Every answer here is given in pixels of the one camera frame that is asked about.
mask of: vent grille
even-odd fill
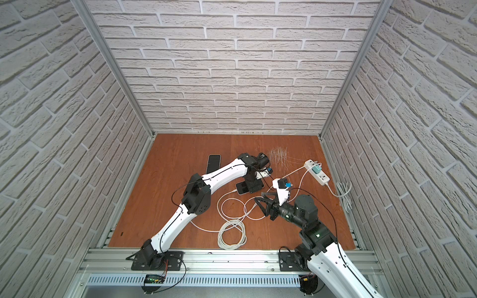
[[[168,274],[163,286],[172,286],[180,281],[183,273]],[[92,273],[89,286],[142,286],[146,274],[99,274]],[[264,274],[189,274],[178,284],[184,287],[299,287],[298,275]]]

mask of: wooden table surface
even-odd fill
[[[288,159],[283,164],[272,164],[274,178],[284,175],[303,166],[303,162],[312,159],[322,163],[323,170],[330,176],[320,142],[316,136],[298,135],[214,135],[214,134],[158,134],[149,156],[129,197],[124,212],[114,231],[109,247],[140,247],[144,241],[155,235],[177,210],[171,203],[171,194],[181,185],[189,182],[192,174],[205,174],[209,154],[220,154],[220,166],[225,166],[247,152],[257,156],[260,152],[268,154],[273,148],[286,148]],[[298,187],[305,169],[301,169],[288,177],[294,187]],[[219,230],[224,220],[217,212],[217,200],[225,193],[235,189],[235,183],[242,178],[226,184],[218,189],[211,199],[210,208],[196,217],[193,222],[207,230]],[[271,178],[266,178],[271,186]],[[332,196],[329,190],[321,186],[310,174],[303,179],[301,188],[314,194],[333,213],[338,226],[338,240],[343,249],[354,249],[348,223],[340,207],[338,198]],[[184,189],[174,195],[174,202],[180,203]],[[222,199],[235,197],[243,202],[254,194],[238,195],[232,193]],[[335,226],[330,213],[318,202],[318,218],[335,233]],[[253,200],[247,208],[253,207]],[[224,204],[224,212],[229,216],[243,215],[243,205],[229,200]],[[253,218],[263,216],[256,207],[250,214]],[[294,249],[301,243],[298,233],[300,228],[278,217],[275,221],[270,218],[253,221],[244,220],[247,243],[244,249],[278,249],[288,246]],[[240,240],[240,232],[230,229],[225,232],[223,239],[233,244]],[[204,232],[192,224],[187,225],[172,243],[172,248],[218,248],[217,233]]]

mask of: power outlet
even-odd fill
[[[305,162],[305,169],[307,169],[321,185],[325,185],[330,181],[330,178],[321,170],[321,166],[311,159]]]

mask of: smartphone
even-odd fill
[[[218,169],[220,169],[220,154],[209,155],[206,174],[212,173]]]

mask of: brick wall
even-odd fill
[[[325,135],[397,297],[477,293],[476,4],[395,0]]]
[[[146,135],[70,2],[1,2],[0,296],[62,297]]]
[[[156,132],[321,131],[378,0],[88,0]]]

